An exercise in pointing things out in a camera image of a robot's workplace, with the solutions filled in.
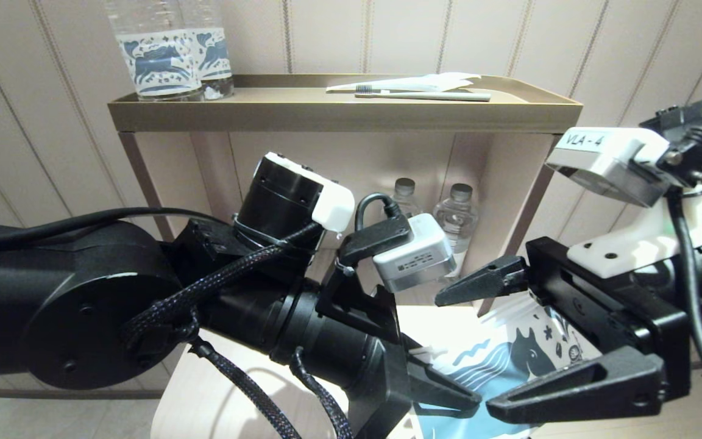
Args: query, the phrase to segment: floor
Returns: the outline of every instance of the floor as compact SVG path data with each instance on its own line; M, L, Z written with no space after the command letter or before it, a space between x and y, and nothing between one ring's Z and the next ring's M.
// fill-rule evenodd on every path
M158 403L156 399L0 398L0 439L149 439ZM552 423L532 436L533 439L702 439L702 371L693 373L691 395L666 404L660 416Z
M0 398L0 439L149 439L158 399Z

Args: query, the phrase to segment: toothbrush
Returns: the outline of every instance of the toothbrush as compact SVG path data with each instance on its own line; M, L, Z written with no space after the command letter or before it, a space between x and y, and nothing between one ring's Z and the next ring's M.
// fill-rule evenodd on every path
M388 90L381 92L373 91L370 85L357 85L357 98L393 98L393 99L431 99L438 101L474 101L474 102L489 102L491 95L489 93L460 93L451 91L401 91L390 93Z

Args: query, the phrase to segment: bolt hole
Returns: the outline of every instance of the bolt hole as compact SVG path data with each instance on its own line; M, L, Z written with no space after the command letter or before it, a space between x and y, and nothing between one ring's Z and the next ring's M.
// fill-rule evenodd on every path
M633 398L633 404L637 405L638 407L646 407L649 405L651 402L651 398L649 398L648 394L640 393Z
M80 314L90 316L91 314L94 314L94 307L88 304L83 304L80 306Z
M67 361L64 363L64 372L66 373L72 373L77 370L77 363L75 361Z

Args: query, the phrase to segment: wooden shelf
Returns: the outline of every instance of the wooden shelf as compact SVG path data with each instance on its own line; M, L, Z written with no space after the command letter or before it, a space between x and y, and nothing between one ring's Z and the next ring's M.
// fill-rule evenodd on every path
M236 75L235 94L212 102L109 103L118 131L486 131L560 134L582 105L506 77L474 80L490 102L355 98L330 85L403 75Z

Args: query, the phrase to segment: braided cable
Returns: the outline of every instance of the braided cable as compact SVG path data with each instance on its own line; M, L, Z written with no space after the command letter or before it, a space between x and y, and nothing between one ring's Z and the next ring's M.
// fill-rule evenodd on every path
M346 414L338 405L338 402L312 375L305 369L303 363L303 347L298 346L292 355L292 361L289 363L289 369L297 377L305 387L309 388L321 402L324 411L327 412L329 420L332 422L332 427L335 428L335 436L337 439L353 439L353 432Z
M248 399L256 405L256 408L267 418L270 425L281 435L283 439L301 439L300 434L289 422L283 411L278 408L272 399L259 387L251 377L243 372L226 357L216 352L213 345L197 336L191 342L189 352L196 354L200 358L207 359L226 378L229 378Z
M121 333L123 341L128 348L133 347L151 327L183 316L193 306L217 294L221 287L238 280L243 274L251 272L263 262L281 256L293 248L292 242L320 231L321 225L311 222L280 242L245 255L170 297L154 302L123 326Z

